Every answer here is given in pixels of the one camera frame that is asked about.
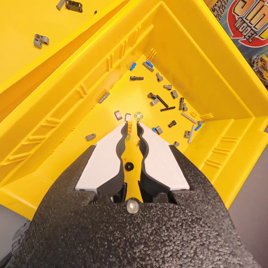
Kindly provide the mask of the grey bent connector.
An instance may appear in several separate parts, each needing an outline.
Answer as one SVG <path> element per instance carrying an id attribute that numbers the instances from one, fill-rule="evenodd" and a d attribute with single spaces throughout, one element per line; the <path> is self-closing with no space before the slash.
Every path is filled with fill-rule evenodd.
<path id="1" fill-rule="evenodd" d="M 35 34 L 33 43 L 36 48 L 42 49 L 43 44 L 49 45 L 49 38 L 46 36 Z"/>

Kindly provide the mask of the grey long axle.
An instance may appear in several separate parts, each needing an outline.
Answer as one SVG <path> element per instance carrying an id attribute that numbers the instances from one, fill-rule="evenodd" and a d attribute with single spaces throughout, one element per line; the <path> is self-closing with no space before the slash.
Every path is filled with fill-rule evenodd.
<path id="1" fill-rule="evenodd" d="M 188 116 L 184 112 L 182 112 L 181 115 L 184 116 L 185 118 L 187 118 L 188 120 L 190 120 L 192 123 L 197 124 L 197 122 L 194 119 L 192 119 L 190 116 Z"/>
<path id="2" fill-rule="evenodd" d="M 190 131 L 189 138 L 188 138 L 188 144 L 190 144 L 191 141 L 192 141 L 192 137 L 193 137 L 193 133 L 194 133 L 194 131 L 195 131 L 195 128 L 196 128 L 196 125 L 193 124 L 192 129 L 191 129 L 191 131 Z"/>

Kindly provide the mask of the blue toy set box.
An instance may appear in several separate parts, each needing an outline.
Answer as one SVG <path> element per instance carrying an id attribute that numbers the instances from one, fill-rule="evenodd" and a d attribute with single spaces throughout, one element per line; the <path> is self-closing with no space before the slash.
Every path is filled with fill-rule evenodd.
<path id="1" fill-rule="evenodd" d="M 204 1 L 268 89 L 268 1 Z"/>

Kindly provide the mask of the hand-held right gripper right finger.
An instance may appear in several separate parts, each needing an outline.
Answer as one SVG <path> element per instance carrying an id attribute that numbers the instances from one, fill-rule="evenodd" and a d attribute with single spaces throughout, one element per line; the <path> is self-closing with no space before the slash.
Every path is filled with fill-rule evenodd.
<path id="1" fill-rule="evenodd" d="M 142 122 L 137 123 L 137 135 L 143 156 L 141 188 L 146 192 L 189 190 L 190 186 L 172 151 L 177 149 Z"/>

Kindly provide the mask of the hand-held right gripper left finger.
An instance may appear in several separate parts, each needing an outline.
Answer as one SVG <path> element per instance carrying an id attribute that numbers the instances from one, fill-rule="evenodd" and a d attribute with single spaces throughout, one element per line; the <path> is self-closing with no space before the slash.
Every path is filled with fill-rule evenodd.
<path id="1" fill-rule="evenodd" d="M 125 151 L 127 122 L 123 122 L 94 146 L 76 184 L 76 190 L 118 193 L 124 185 L 122 154 Z"/>

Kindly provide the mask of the dark flat plate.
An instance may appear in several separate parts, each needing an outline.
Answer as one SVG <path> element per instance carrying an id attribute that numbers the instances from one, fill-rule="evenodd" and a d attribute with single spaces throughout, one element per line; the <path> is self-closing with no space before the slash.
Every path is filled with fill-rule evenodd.
<path id="1" fill-rule="evenodd" d="M 80 2 L 65 0 L 65 7 L 67 10 L 74 11 L 74 12 L 83 12 L 83 5 Z"/>

